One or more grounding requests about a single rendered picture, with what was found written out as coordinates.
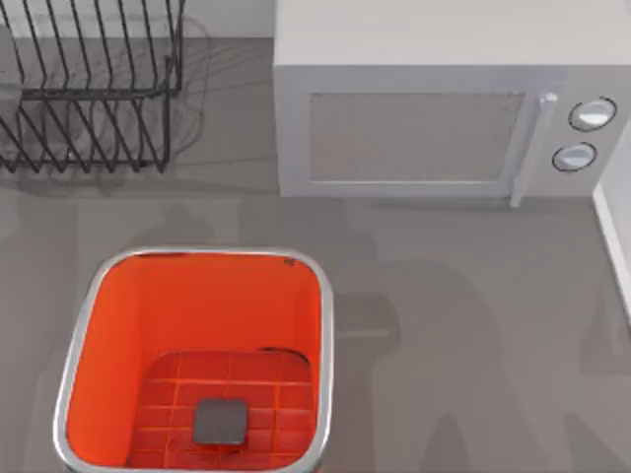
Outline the microwave oven door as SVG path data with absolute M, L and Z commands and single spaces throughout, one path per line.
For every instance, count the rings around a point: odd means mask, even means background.
M 505 198 L 549 89 L 522 67 L 278 66 L 281 193 Z

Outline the orange basket with grey rim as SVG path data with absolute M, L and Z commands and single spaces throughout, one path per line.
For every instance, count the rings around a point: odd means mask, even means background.
M 67 473 L 323 473 L 333 385 L 333 292 L 313 259 L 134 248 L 80 306 L 53 444 Z M 206 398 L 246 402 L 243 444 L 193 441 Z

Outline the pale microwave oven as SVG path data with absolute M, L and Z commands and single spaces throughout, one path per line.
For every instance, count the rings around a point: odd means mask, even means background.
M 631 128 L 631 0 L 278 0 L 273 86 L 278 66 L 316 65 L 540 75 L 558 103 L 524 198 L 587 197 Z M 616 103 L 615 117 L 596 131 L 573 129 L 573 107 L 598 98 Z M 554 153 L 578 143 L 596 148 L 595 161 L 557 170 Z

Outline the dark grey square coaster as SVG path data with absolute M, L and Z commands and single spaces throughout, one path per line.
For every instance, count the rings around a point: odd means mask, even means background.
M 201 399 L 195 407 L 192 438 L 200 445 L 241 445 L 247 429 L 247 404 L 242 399 Z

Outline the small microwave knob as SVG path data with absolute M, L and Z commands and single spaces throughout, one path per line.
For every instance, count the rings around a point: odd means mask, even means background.
M 558 149 L 551 162 L 561 172 L 577 172 L 588 168 L 596 157 L 597 150 L 593 145 L 578 143 Z

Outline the large microwave knob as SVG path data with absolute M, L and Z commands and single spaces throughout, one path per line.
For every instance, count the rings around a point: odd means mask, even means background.
M 575 130 L 592 132 L 606 126 L 616 115 L 617 105 L 608 98 L 580 102 L 569 114 L 569 123 Z

